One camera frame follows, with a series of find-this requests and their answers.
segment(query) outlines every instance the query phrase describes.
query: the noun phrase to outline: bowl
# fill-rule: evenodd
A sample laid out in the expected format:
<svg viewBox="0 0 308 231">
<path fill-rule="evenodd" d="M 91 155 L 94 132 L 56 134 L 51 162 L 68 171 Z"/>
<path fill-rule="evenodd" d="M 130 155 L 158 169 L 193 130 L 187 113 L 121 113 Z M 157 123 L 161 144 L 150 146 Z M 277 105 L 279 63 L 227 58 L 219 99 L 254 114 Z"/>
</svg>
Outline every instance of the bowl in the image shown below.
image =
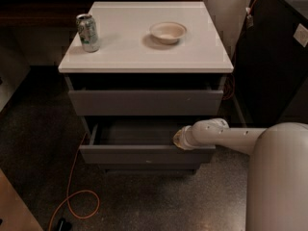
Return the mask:
<svg viewBox="0 0 308 231">
<path fill-rule="evenodd" d="M 150 27 L 150 34 L 163 44 L 178 42 L 186 32 L 186 27 L 176 22 L 162 22 Z"/>
</svg>

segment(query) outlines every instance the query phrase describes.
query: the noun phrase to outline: white tabletop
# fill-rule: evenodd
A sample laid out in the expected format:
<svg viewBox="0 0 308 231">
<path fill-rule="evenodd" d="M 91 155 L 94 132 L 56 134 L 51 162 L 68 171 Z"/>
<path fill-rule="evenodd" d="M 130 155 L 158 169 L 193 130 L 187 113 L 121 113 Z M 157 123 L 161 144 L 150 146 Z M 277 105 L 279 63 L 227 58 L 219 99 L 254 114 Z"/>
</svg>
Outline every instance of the white tabletop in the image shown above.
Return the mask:
<svg viewBox="0 0 308 231">
<path fill-rule="evenodd" d="M 62 73 L 230 73 L 233 65 L 203 2 L 95 2 L 100 49 L 82 49 L 79 36 L 69 46 Z M 149 35 L 151 25 L 173 21 L 188 32 L 163 45 Z"/>
</svg>

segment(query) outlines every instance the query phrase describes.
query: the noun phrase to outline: silver can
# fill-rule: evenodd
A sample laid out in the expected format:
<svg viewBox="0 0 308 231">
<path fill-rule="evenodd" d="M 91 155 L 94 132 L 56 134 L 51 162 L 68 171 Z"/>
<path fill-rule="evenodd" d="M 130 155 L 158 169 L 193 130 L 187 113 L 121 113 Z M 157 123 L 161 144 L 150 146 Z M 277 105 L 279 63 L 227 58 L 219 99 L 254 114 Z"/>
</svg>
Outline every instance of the silver can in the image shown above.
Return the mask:
<svg viewBox="0 0 308 231">
<path fill-rule="evenodd" d="M 96 23 L 92 15 L 88 13 L 77 15 L 76 24 L 83 49 L 87 52 L 97 51 L 100 43 L 96 31 Z"/>
</svg>

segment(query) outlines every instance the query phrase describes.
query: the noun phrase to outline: floor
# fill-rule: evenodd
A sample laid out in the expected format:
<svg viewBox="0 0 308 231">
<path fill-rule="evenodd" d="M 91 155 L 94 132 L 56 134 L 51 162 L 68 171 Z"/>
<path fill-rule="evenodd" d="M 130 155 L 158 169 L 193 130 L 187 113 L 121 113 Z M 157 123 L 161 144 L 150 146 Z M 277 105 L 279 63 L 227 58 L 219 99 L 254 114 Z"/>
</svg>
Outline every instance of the floor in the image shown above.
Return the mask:
<svg viewBox="0 0 308 231">
<path fill-rule="evenodd" d="M 232 101 L 222 102 L 219 115 L 239 125 Z M 65 199 L 83 136 L 56 67 L 33 68 L 0 115 L 0 168 L 43 230 Z M 248 161 L 219 147 L 195 175 L 123 175 L 103 174 L 79 156 L 70 192 L 95 191 L 100 208 L 92 218 L 77 219 L 64 205 L 53 224 L 65 218 L 74 231 L 244 231 Z M 75 196 L 71 204 L 79 215 L 96 206 L 87 194 Z"/>
</svg>

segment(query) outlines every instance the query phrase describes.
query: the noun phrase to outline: closed drawer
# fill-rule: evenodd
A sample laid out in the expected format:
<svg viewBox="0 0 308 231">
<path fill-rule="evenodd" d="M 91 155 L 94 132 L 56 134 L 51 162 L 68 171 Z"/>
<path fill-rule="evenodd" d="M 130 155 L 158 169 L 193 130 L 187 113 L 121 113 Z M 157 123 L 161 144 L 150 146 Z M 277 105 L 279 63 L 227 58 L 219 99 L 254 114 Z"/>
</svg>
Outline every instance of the closed drawer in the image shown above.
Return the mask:
<svg viewBox="0 0 308 231">
<path fill-rule="evenodd" d="M 213 116 L 222 90 L 71 90 L 78 116 Z"/>
<path fill-rule="evenodd" d="M 105 169 L 198 169 L 209 163 L 214 146 L 185 151 L 173 145 L 175 133 L 189 121 L 119 117 L 94 126 L 89 144 L 80 147 L 88 164 Z"/>
</svg>

